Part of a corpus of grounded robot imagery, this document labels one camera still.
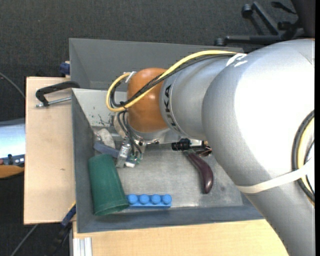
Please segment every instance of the wooden table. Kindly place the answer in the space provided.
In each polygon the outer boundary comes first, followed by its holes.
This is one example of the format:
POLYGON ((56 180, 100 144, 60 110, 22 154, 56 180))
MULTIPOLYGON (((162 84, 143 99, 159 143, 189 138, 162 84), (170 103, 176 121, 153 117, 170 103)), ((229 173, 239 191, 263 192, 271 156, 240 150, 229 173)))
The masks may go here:
MULTIPOLYGON (((26 80, 26 156, 24 223, 60 222, 75 201, 71 102, 36 108, 37 89, 66 81, 60 77, 26 80)), ((70 90, 48 94, 56 100, 70 90)), ((274 230, 264 220, 77 233, 92 237, 94 256, 287 256, 274 230)))

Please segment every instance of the cable tie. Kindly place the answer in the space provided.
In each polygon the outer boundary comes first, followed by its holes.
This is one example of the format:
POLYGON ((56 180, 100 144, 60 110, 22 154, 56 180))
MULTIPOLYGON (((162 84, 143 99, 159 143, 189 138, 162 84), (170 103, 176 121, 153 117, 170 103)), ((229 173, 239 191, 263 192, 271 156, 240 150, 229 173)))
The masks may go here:
POLYGON ((304 166, 295 171, 291 171, 287 174, 281 175, 279 177, 270 179, 268 181, 252 185, 252 186, 236 186, 238 190, 246 194, 256 194, 265 190, 269 190, 290 182, 294 182, 304 176, 306 176, 311 171, 315 171, 315 159, 311 158, 304 166))
POLYGON ((130 75, 126 78, 125 82, 128 83, 129 80, 131 79, 131 77, 132 77, 135 73, 137 73, 137 72, 136 72, 136 71, 132 71, 132 72, 130 73, 130 75))

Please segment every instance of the green fabric cup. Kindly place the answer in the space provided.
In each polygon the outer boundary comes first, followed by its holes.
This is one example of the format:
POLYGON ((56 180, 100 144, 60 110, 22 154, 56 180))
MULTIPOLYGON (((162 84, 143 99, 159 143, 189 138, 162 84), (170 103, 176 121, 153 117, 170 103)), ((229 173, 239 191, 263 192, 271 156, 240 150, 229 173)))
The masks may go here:
POLYGON ((91 157, 88 168, 94 215, 107 215, 129 207, 111 155, 101 154, 91 157))

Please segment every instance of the purple handle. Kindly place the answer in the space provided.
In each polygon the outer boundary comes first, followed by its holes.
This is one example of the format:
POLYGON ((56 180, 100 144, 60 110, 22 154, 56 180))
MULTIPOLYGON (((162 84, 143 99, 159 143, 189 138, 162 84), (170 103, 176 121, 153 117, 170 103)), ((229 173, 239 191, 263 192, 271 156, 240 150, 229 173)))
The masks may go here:
POLYGON ((207 164, 206 161, 200 158, 195 153, 188 152, 187 158, 194 165, 194 167, 200 172, 204 193, 208 194, 214 184, 214 174, 211 170, 211 167, 207 164))

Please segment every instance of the gray carpet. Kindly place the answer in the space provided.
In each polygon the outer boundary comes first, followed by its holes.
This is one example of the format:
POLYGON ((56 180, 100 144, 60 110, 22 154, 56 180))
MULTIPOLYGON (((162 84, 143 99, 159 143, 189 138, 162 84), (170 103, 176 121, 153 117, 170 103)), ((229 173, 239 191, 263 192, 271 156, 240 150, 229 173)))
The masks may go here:
MULTIPOLYGON (((281 0, 293 8, 289 0, 281 0)), ((245 0, 11 0, 0 1, 0 72, 22 90, 28 76, 61 76, 68 38, 213 45, 226 35, 257 35, 241 16, 245 0)), ((296 16, 259 3, 276 21, 296 16)), ((254 45, 245 45, 251 51, 254 45)), ((21 95, 0 77, 0 121, 24 117, 21 95)), ((0 180, 0 256, 9 256, 32 226, 23 226, 23 175, 0 180)), ((43 224, 17 256, 43 256, 58 234, 43 224)), ((68 255, 65 244, 58 255, 68 255)))

